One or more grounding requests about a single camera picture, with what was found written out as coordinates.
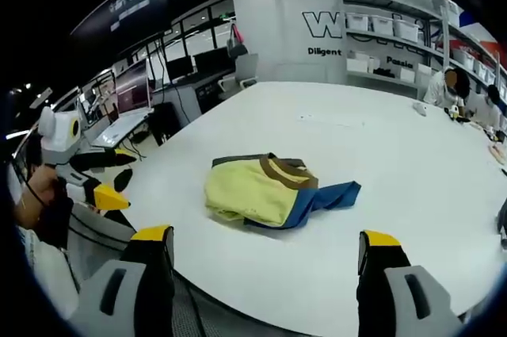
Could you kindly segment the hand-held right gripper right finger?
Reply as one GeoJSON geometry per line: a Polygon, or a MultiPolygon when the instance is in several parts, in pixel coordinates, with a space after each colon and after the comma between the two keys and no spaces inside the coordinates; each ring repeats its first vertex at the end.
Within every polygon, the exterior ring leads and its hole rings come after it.
{"type": "Polygon", "coordinates": [[[448,291],[401,243],[382,232],[359,237],[356,300],[359,336],[454,336],[463,326],[448,291]]]}

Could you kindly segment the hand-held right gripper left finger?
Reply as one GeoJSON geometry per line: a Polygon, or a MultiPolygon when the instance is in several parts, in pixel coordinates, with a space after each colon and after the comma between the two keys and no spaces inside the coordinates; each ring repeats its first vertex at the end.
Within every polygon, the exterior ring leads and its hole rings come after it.
{"type": "Polygon", "coordinates": [[[82,283],[71,325],[80,336],[171,336],[173,297],[173,227],[144,228],[82,283]]]}

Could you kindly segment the person's left hand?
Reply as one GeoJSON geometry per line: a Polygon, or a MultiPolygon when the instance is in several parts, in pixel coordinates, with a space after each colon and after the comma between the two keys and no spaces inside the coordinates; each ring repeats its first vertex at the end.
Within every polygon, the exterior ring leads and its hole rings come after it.
{"type": "Polygon", "coordinates": [[[52,169],[36,171],[29,179],[29,185],[45,205],[67,196],[64,185],[52,169]]]}

